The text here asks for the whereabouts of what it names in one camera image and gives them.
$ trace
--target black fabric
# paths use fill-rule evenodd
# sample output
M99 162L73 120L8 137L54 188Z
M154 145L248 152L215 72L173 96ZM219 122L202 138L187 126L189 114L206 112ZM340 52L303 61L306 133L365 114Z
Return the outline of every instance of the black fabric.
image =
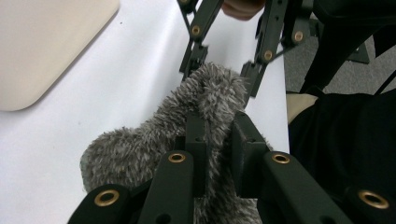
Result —
M396 25L388 25L373 34L375 57L396 45Z
M290 154L342 207L353 188L385 196L394 209L396 90L322 95L290 124L289 133ZM371 219L367 223L396 223L395 215L361 212Z
M325 25L387 25L396 22L394 0L319 0L314 1L313 11Z

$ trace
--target plush toy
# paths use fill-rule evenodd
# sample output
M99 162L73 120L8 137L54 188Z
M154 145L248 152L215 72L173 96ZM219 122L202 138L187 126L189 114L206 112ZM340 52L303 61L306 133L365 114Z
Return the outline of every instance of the plush toy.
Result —
M245 92L244 80L235 72L203 65L140 127L103 133L91 143L81 158L85 189L110 183L133 189L151 179L162 154L185 134L188 112L195 111L205 121L212 154L205 197L194 199L194 223L261 223L255 200L236 196L228 164L227 137L235 113L244 110Z

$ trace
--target metal screw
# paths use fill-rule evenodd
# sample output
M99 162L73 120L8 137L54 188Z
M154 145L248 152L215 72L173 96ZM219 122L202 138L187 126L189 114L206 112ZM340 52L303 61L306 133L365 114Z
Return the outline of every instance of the metal screw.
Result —
M296 34L294 35L294 40L297 42L302 41L304 38L304 34L301 31L297 31Z
M264 52L264 59L267 61L270 61L272 59L272 51L271 50L267 50Z
M193 35L198 35L201 32L201 28L197 25L194 25L191 30Z

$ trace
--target brass bushing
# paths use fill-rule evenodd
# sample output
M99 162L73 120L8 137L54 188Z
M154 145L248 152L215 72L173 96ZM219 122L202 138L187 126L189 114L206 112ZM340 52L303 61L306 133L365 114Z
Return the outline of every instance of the brass bushing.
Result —
M272 59L272 51L271 50L267 50L264 52L264 59L266 61L270 61Z
M276 162L282 163L282 164L286 164L286 163L289 163L289 162L290 162L289 157L284 156L284 155L282 155L282 154L274 154L274 155L272 156L272 159L273 159L273 161L276 161Z
M302 41L304 38L304 34L301 31L297 31L296 34L294 35L294 40L297 42Z
M112 197L110 199L103 199L103 196L110 194ZM116 202L120 197L120 194L118 191L114 189L107 189L102 192L100 192L98 195L95 197L95 204L98 205L99 207L105 207L113 204Z
M184 160L186 160L186 156L181 153L174 153L168 157L168 160L173 163L179 163L179 162L183 162Z
M370 190L360 190L358 192L359 198L368 205L378 208L378 209L387 209L389 208L388 201L383 198L381 195L376 194Z
M200 28L199 26L197 26L197 25L194 25L194 26L192 27L192 29L191 29L191 33L192 33L193 35L198 35L198 34L201 33L201 28Z

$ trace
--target black plastic bracket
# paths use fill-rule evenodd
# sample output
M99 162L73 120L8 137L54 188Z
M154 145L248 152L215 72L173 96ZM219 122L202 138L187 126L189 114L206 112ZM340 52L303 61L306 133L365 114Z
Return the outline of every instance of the black plastic bracket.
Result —
M264 182L258 210L263 223L352 224L291 155L275 151L265 153L262 157L262 177Z
M260 197L260 163L267 151L269 149L263 137L249 116L243 112L236 113L232 133L232 174L238 197Z
M313 0L296 0L290 2L285 15L282 34L284 48L301 45L310 36L309 20L312 14Z
M255 63L268 64L277 51L289 0L269 0L259 20Z
M380 189L362 189L358 186L345 190L342 205L355 223L394 223L396 202L390 195L378 190Z
M320 44L320 40L322 38L322 34L324 30L324 24L314 19L311 19L309 23L310 23L311 36L316 36ZM353 51L349 55L349 57L346 60L353 63L369 64L370 58L365 43L363 42L355 51Z
M128 223L131 213L129 190L120 185L103 185L91 191L69 219L69 224Z
M219 14L224 0L203 0L198 10L195 12L197 0L177 0L189 31L190 40L184 53L179 72L183 74L183 80L192 71L198 69L204 62L207 55L207 46L203 46L207 32L213 21ZM187 20L187 14L194 12L194 19L191 24Z
M203 197L208 182L208 158L210 145L205 140L205 123L197 113L187 115L186 146L194 159L194 197Z
M207 46L202 46L201 43L194 43L191 49L191 44L192 42L190 41L179 69L179 72L183 73L183 80L205 62L207 55Z
M262 72L265 71L265 66L266 65L260 66L259 64L253 62L247 62L242 67L241 77L246 79L245 88L247 90L247 94L245 95L245 106L248 104L248 99L250 96L256 97L262 82Z
M138 224L192 223L193 159L186 151L165 153L152 179Z

